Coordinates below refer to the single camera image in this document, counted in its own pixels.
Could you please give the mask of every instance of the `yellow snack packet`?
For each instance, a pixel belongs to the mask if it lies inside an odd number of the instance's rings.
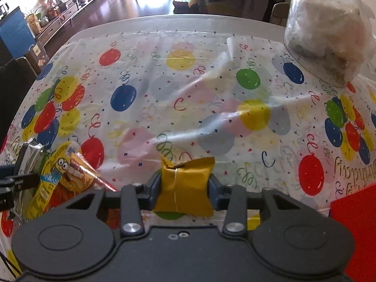
[[[67,141],[52,153],[42,168],[41,182],[27,210],[27,219],[34,219],[43,214],[53,191],[69,166],[71,154],[78,151],[81,151],[81,148],[77,142]]]
[[[208,179],[214,164],[214,157],[207,157],[174,165],[162,156],[161,192],[154,210],[213,216]]]

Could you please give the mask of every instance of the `plastic tablecloth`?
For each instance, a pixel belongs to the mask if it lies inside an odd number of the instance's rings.
[[[30,137],[50,152],[76,141],[116,188],[174,163],[214,156],[214,175],[248,191],[281,190],[328,214],[375,181],[376,85],[334,88],[281,43],[199,32],[118,33],[66,44],[51,58],[1,148],[15,162]],[[146,224],[218,224],[144,213]],[[3,250],[14,225],[2,219]]]

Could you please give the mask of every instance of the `black robotic part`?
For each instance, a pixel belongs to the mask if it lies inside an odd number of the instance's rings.
[[[98,193],[100,202],[104,191]],[[94,196],[86,194],[86,199],[90,202]],[[111,229],[96,218],[94,204],[86,210],[59,207],[20,228],[12,240],[20,266],[43,275],[66,276],[102,261],[115,241]]]
[[[140,210],[153,209],[160,182],[154,175],[121,192],[86,192],[21,227],[12,242],[26,270],[18,281],[343,281],[354,250],[351,233],[277,190],[248,193],[211,176],[213,207],[227,209],[222,230],[146,232]],[[121,208],[120,230],[95,217],[99,207]],[[255,231],[246,231],[247,208],[260,210]]]

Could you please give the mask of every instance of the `green balloon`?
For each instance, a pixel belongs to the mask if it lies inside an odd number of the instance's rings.
[[[326,103],[326,113],[328,114],[329,119],[338,128],[342,128],[345,125],[341,108],[339,108],[332,100]]]
[[[161,212],[161,211],[155,211],[156,215],[158,215],[160,218],[166,219],[166,220],[176,220],[180,217],[183,217],[183,213],[177,213],[177,212]]]
[[[260,77],[251,69],[240,69],[236,73],[236,80],[243,88],[253,90],[260,86]]]
[[[46,104],[48,102],[48,99],[50,98],[51,91],[52,91],[52,87],[46,89],[45,91],[43,91],[41,93],[39,98],[36,100],[35,108],[34,108],[35,111],[42,111],[43,110],[44,106],[46,106]]]

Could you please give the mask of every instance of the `transparent plastic container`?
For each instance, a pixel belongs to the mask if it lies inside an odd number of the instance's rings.
[[[291,0],[284,43],[306,70],[343,87],[376,52],[371,18],[361,0]]]

